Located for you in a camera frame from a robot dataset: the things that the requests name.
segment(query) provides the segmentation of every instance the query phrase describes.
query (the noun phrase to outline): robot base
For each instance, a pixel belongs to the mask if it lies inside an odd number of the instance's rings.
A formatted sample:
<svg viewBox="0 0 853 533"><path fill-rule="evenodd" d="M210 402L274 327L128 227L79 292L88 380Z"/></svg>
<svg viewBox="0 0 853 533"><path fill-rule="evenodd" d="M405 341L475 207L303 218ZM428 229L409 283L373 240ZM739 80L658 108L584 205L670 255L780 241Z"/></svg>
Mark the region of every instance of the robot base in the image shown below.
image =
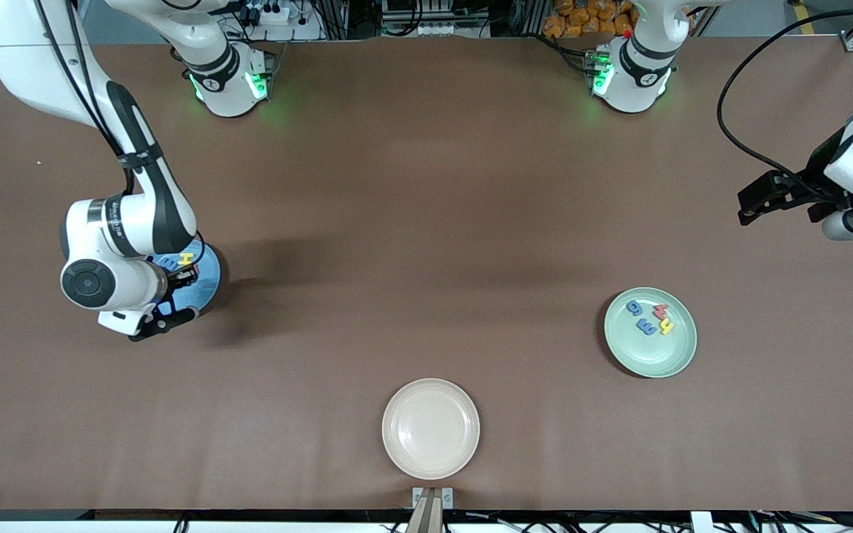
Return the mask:
<svg viewBox="0 0 853 533"><path fill-rule="evenodd" d="M220 117L239 117L250 111L259 101L267 100L272 94L275 75L275 54L255 50L248 44L233 43L239 52L239 70L221 91L207 89L207 82L196 87L196 98L203 101L213 114Z"/></svg>
<svg viewBox="0 0 853 533"><path fill-rule="evenodd" d="M193 240L183 252L148 257L149 261L168 272L180 270L197 259L198 263L192 269L173 279L173 289L156 304L138 333L129 337L130 340L142 341L160 333L167 333L177 325L198 317L204 308L209 306L222 279L219 258L211 247L199 240Z"/></svg>
<svg viewBox="0 0 853 533"><path fill-rule="evenodd" d="M597 87L596 82L592 82L589 89L596 97L602 98L607 102L607 105L618 111L639 113L649 109L654 101L657 101L657 98L663 94L663 91L666 91L669 71L657 78L656 81L649 81L648 87L640 87L637 81L620 66L620 47L625 41L624 37L615 37L609 43L597 47L596 52L603 52L607 54L607 57L610 57L610 67L607 67L610 71L603 75L602 87Z"/></svg>

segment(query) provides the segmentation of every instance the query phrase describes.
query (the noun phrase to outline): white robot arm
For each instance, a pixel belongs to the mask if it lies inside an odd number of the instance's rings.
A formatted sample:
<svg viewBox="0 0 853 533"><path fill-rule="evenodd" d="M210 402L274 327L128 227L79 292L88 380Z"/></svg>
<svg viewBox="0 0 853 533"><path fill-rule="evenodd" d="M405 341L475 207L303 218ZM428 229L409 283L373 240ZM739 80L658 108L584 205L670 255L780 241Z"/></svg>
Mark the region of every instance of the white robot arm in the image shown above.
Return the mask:
<svg viewBox="0 0 853 533"><path fill-rule="evenodd" d="M230 43L209 11L228 0L105 0L160 33L190 70L196 97L220 117L237 117L268 95L274 56Z"/></svg>
<svg viewBox="0 0 853 533"><path fill-rule="evenodd" d="M97 128L118 156L125 191L68 209L61 288L73 303L99 311L105 327L148 336L146 317L196 272L168 272L145 256L186 249L196 218L138 105L101 69L65 0L0 0L0 80L31 107ZM133 193L134 178L140 193ZM195 311L173 314L167 327Z"/></svg>
<svg viewBox="0 0 853 533"><path fill-rule="evenodd" d="M640 20L630 37L615 37L596 52L602 70L593 94L625 113L649 109L666 90L674 57L690 31L684 7L721 6L731 0L635 0Z"/></svg>
<svg viewBox="0 0 853 533"><path fill-rule="evenodd" d="M853 14L853 10L832 11L815 16L847 14ZM784 28L773 35L756 53L791 28ZM755 55L749 55L747 60L739 65L732 78L752 57ZM829 136L827 141L812 152L805 169L792 172L778 162L741 145L725 128L721 121L721 104L728 88L729 84L723 89L720 104L717 106L717 117L723 132L739 148L775 167L738 193L739 222L748 226L768 212L812 204L809 207L809 220L822 223L825 236L832 240L853 240L853 114L843 128Z"/></svg>

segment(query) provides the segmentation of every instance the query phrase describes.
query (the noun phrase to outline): black cable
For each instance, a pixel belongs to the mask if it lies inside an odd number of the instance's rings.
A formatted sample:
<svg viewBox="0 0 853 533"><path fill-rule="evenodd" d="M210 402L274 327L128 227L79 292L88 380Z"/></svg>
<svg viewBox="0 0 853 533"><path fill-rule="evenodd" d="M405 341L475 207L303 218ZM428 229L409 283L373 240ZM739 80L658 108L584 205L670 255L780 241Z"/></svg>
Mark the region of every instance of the black cable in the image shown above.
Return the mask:
<svg viewBox="0 0 853 533"><path fill-rule="evenodd" d="M654 526L653 523L644 522L644 520L638 520L638 522L642 523L644 526L649 527L650 529L654 529L655 531L657 531L657 533L666 533L666 531L663 530L663 524L661 524L660 526Z"/></svg>
<svg viewBox="0 0 853 533"><path fill-rule="evenodd" d="M344 34L344 27L342 27L341 24L336 24L336 21L338 20L338 11L335 11L333 14L335 15L335 24L333 24L333 26L337 30L335 34L338 35L338 39L346 39L347 35Z"/></svg>
<svg viewBox="0 0 853 533"><path fill-rule="evenodd" d="M535 526L542 526L545 529L548 529L549 533L558 533L558 531L555 531L554 527L549 526L549 524L547 524L545 522L532 522L532 523L528 524L528 526L525 526L525 529L522 529L522 533L529 533L529 531L532 529L532 527L535 527Z"/></svg>
<svg viewBox="0 0 853 533"><path fill-rule="evenodd" d="M178 11L189 11L189 10L192 10L194 7L199 6L199 4L200 4L202 1L203 1L203 0L196 0L195 2L193 2L192 6L180 7L180 6L173 6L173 4L171 4L171 3L167 2L167 0L160 0L160 2L163 2L164 4L166 4L166 5L167 5L167 7L172 7L174 10L178 10Z"/></svg>
<svg viewBox="0 0 853 533"><path fill-rule="evenodd" d="M338 26L336 26L336 24L331 24L331 21L329 21L328 17L324 14L324 10L322 10L320 7L318 7L318 5L315 3L315 0L312 0L311 7L312 7L312 10L315 11L315 14L318 17L318 20L321 21L321 24L324 26L325 37L329 41L334 41L334 39L332 39L332 37L333 36L338 37L338 35L340 35L340 33L337 33L335 31L335 28Z"/></svg>
<svg viewBox="0 0 853 533"><path fill-rule="evenodd" d="M802 530L802 533L815 533L811 529L808 529L808 527L805 527L802 523L798 522L798 520L789 520L789 522L794 523L795 527L798 527Z"/></svg>
<svg viewBox="0 0 853 533"><path fill-rule="evenodd" d="M58 64L61 65L61 70L64 71L64 77L67 78L68 84L71 85L71 89L74 90L75 95L78 96L78 101L81 102L81 105L84 106L84 110L87 111L89 117L91 117L91 121L94 122L94 127L101 133L101 136L104 136L104 140L107 142L108 146L111 147L111 150L114 152L114 155L121 155L121 146L118 145L118 142L111 136L110 132L107 131L104 127L102 127L102 119L99 121L97 115L95 115L95 109L92 109L90 105L88 105L84 94L81 93L81 88L78 87L78 82L75 81L74 75L71 74L71 68L68 67L67 61L64 60L64 55L61 54L61 48L58 46L58 41L55 40L55 33L51 30L51 23L48 21L47 15L44 14L44 6L41 4L41 0L35 0L35 10L38 11L38 17L41 19L41 25L44 27L44 33L47 35L48 43L51 44L51 50L55 52L55 56L58 58ZM71 27L74 29L75 35L78 34L78 25L75 24L74 14L69 14L71 23ZM80 38L76 40L76 44L80 47L81 41ZM80 51L78 52L78 56L81 57L81 63L84 64L84 68L86 68L86 64L84 61L84 54ZM88 84L88 89L93 94L93 88L90 84ZM126 191L133 191L133 177L131 173L124 170L124 178L126 182Z"/></svg>
<svg viewBox="0 0 853 533"><path fill-rule="evenodd" d="M802 178L799 178L799 176L796 175L795 172L792 172L791 170L786 168L784 165L782 165L782 163L779 163L774 159L768 158L768 156L759 154L759 152L756 152L752 148L749 148L749 146L743 144L742 141L739 141L738 138L735 138L735 135L732 135L732 133L729 131L729 128L726 127L726 122L723 120L723 103L726 100L726 94L728 93L729 88L732 86L732 82L735 81L739 73L742 72L743 68L745 68L746 65L748 65L749 63L751 63L752 60L754 60L755 56L759 55L759 53L762 52L762 50L765 50L770 44L774 43L775 41L778 41L786 33L789 33L789 31L795 30L796 27L805 26L805 24L809 24L817 20L835 17L847 17L851 15L853 15L853 10L829 11L828 13L819 13L817 15L812 15L808 18L796 21L795 23L789 24L789 26L782 28L779 33L772 35L772 37L769 37L769 39L765 40L764 43L759 44L759 47L755 48L752 53L748 54L748 56L746 56L746 58L742 60L742 63L739 64L739 67L736 67L735 70L732 71L729 80L726 81L726 84L720 92L720 100L717 101L717 123L720 125L720 130L722 130L722 133L726 136L727 139L729 139L730 142L732 142L732 144L735 145L735 147L737 147L739 150L744 151L752 158L756 158L758 159L758 161L762 161L763 163L771 166L773 169L776 169L777 171L783 173L783 175L785 175L787 178L792 179L792 181L798 183L800 186L805 188L806 191L814 192L815 195L819 196L820 198L830 199L830 195L827 192L819 192L815 189L812 189L812 187L806 184L805 181L802 180Z"/></svg>
<svg viewBox="0 0 853 533"><path fill-rule="evenodd" d="M183 512L176 525L173 526L173 533L187 533L190 530L190 512Z"/></svg>
<svg viewBox="0 0 853 533"><path fill-rule="evenodd" d="M233 18L236 19L236 24L239 24L239 30L243 33L244 40L243 42L246 44L252 44L252 38L250 34L248 34L248 30L243 26L243 21L239 20L239 15L235 13L235 11L230 11L230 14L233 15Z"/></svg>
<svg viewBox="0 0 853 533"><path fill-rule="evenodd" d="M376 0L370 0L370 3L368 4L369 17L370 21L373 23L373 27L375 27L375 30L377 30L377 33L381 33L384 26L380 24L380 19L378 16L380 14L380 10L375 9L375 1Z"/></svg>
<svg viewBox="0 0 853 533"><path fill-rule="evenodd" d="M746 515L749 522L743 522L743 526L745 526L749 531L752 531L752 533L762 533L762 523L755 519L755 514L752 514L752 512L746 512Z"/></svg>
<svg viewBox="0 0 853 533"><path fill-rule="evenodd" d="M94 84L91 82L91 74L87 67L87 58L84 56L84 45L81 43L81 34L78 33L78 25L75 22L74 7L71 3L64 4L68 14L68 24L71 26L71 34L74 36L75 51L78 52L78 60L81 62L81 74L84 76L84 86L87 88L88 95L91 97L91 104L94 106L94 115L97 115L99 124L95 124L95 128L104 135L105 141L110 145L114 155L123 155L121 145L111 135L111 128L107 126L107 121L104 119L104 113L101 112L101 106L98 105L98 97L94 94ZM133 194L133 173L128 169L123 169L124 172L124 191L122 195Z"/></svg>
<svg viewBox="0 0 853 533"><path fill-rule="evenodd" d="M549 39L548 37L545 37L544 35L541 35L539 33L524 33L519 35L519 37L533 37L538 40L539 43L545 44L546 47L552 48L552 50L564 52L569 56L585 57L585 52L581 50L572 50L572 48L562 47L562 45L558 43L557 39Z"/></svg>
<svg viewBox="0 0 853 533"><path fill-rule="evenodd" d="M572 61L572 59L568 57L568 54L566 54L566 52L564 52L562 50L558 51L558 55L560 55L561 58L563 60L565 60L565 64L568 65L568 67L571 67L572 70L574 70L575 72L580 72L582 74L590 74L592 72L598 72L598 70L593 70L592 68L585 68L585 67L582 67L581 65L575 64L575 62Z"/></svg>
<svg viewBox="0 0 853 533"><path fill-rule="evenodd" d="M562 513L558 513L558 518L556 518L556 522L558 522L559 526L565 528L568 533L588 533L581 524L578 523L578 517L573 513L569 513L569 516L566 517Z"/></svg>
<svg viewBox="0 0 853 533"><path fill-rule="evenodd" d="M772 519L775 521L775 531L777 533L786 533L785 526L783 526L782 520L779 520L778 513L772 513Z"/></svg>
<svg viewBox="0 0 853 533"><path fill-rule="evenodd" d="M416 5L413 7L413 10L410 10L410 21L407 23L406 27L400 31L400 33L393 33L390 30L383 30L383 33L386 33L392 37L406 37L410 33L413 33L417 27L420 26L421 21L424 19L424 3L423 0L417 0Z"/></svg>
<svg viewBox="0 0 853 533"><path fill-rule="evenodd" d="M601 526L599 526L598 529L595 530L595 533L601 533L603 530L607 529L607 527L610 526L610 523L615 522L616 520L616 516L611 516L609 519L607 519L607 522L602 523Z"/></svg>
<svg viewBox="0 0 853 533"><path fill-rule="evenodd" d="M501 16L501 17L498 17L495 19L491 19L491 20L489 18L486 18L486 21L483 23L483 27L480 28L480 37L483 36L483 30L485 30L485 27L488 26L489 23L497 23L497 21L503 21L507 18L509 18L509 15L504 15L504 16ZM491 37L492 37L492 28L490 27L489 28L489 38L491 39Z"/></svg>

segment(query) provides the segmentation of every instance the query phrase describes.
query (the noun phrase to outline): brown table surface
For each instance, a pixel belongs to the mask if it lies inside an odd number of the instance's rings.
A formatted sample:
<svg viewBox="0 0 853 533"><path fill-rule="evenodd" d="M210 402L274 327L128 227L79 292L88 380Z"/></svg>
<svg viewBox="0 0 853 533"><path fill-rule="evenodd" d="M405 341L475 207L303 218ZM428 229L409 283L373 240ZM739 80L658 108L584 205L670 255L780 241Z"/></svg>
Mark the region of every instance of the brown table surface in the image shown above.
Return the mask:
<svg viewBox="0 0 853 533"><path fill-rule="evenodd" d="M853 509L853 243L803 209L739 227L766 168L715 100L759 40L691 40L622 115L535 41L289 47L275 98L210 115L165 47L108 47L206 239L218 306L131 343L58 287L58 223L121 173L0 87L0 509L378 509L424 483L380 438L393 392L456 382L465 509ZM782 41L727 121L800 169L853 110L853 54ZM636 378L602 341L621 290L691 309L693 363Z"/></svg>

